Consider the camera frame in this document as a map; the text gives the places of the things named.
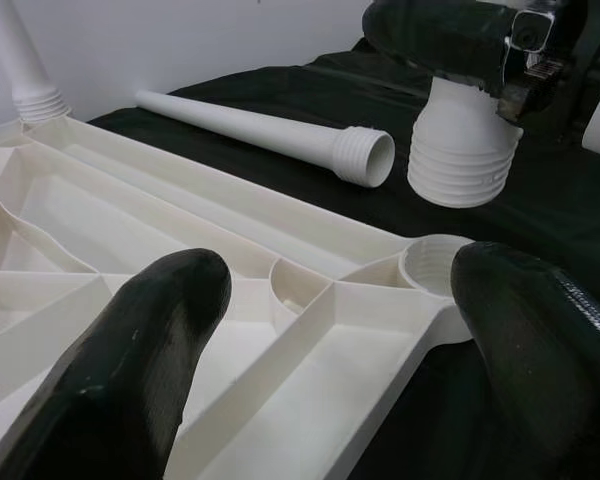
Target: black fabric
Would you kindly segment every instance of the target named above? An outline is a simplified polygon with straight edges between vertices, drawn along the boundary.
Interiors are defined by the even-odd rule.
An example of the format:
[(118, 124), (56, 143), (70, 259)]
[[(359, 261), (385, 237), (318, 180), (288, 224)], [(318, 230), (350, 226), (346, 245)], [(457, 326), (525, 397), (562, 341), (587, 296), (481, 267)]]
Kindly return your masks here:
[[(141, 109), (93, 124), (399, 235), (451, 233), (507, 243), (563, 267), (600, 300), (600, 156), (525, 135), (495, 201), (469, 210), (432, 205), (405, 175), (412, 125), (429, 83), (362, 42), (308, 66), (264, 68), (174, 92), (326, 126), (386, 130), (397, 157), (375, 190)], [(351, 478), (535, 478), (525, 466), (532, 452), (502, 417), (484, 378), (473, 343), (432, 351)]]

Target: threaded opening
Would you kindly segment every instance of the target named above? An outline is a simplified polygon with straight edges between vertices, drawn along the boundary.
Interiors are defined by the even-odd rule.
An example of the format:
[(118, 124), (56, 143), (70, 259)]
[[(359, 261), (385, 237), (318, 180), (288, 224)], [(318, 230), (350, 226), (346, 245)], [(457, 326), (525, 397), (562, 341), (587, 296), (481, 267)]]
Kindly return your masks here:
[(367, 159), (367, 183), (370, 187), (379, 187), (384, 183), (393, 167), (396, 147), (393, 139), (384, 134), (376, 140)]
[(391, 173), (395, 145), (385, 132), (363, 127), (349, 127), (336, 139), (333, 171), (342, 180), (362, 187), (380, 186)]
[(472, 240), (455, 235), (429, 235), (414, 241), (400, 256), (399, 270), (416, 288), (451, 297), (451, 266), (456, 253)]

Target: white wall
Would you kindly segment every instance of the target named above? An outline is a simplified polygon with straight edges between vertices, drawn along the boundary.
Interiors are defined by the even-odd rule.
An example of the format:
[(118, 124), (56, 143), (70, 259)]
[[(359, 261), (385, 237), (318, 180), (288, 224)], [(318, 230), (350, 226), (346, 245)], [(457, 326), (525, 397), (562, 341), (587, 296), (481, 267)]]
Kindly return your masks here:
[[(174, 90), (351, 48), (371, 0), (15, 0), (79, 119)], [(0, 70), (0, 123), (16, 117)]]

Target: white plastic tray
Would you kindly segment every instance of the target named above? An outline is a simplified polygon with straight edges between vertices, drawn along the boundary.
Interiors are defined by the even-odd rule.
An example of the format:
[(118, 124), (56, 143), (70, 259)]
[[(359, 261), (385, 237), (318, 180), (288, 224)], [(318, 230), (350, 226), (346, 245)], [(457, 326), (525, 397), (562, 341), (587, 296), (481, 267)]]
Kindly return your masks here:
[(233, 296), (166, 478), (346, 478), (427, 351), (470, 338), (449, 289), (466, 242), (401, 238), (69, 118), (2, 126), (0, 437), (131, 275), (206, 247)]

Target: white plastic tube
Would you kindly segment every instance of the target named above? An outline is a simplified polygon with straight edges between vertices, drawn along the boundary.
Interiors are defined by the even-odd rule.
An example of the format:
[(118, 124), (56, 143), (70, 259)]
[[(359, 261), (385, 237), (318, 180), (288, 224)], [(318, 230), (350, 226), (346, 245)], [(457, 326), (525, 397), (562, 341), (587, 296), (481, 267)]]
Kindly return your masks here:
[(69, 112), (11, 0), (0, 0), (0, 62), (11, 82), (13, 103), (25, 123), (44, 122)]
[(138, 92), (136, 102), (152, 112), (328, 168), (363, 187), (380, 186), (393, 166), (393, 139), (380, 130), (338, 130), (147, 91)]
[(496, 108), (497, 100), (478, 88), (433, 79), (411, 140), (408, 179), (418, 195), (451, 208), (498, 196), (523, 131)]

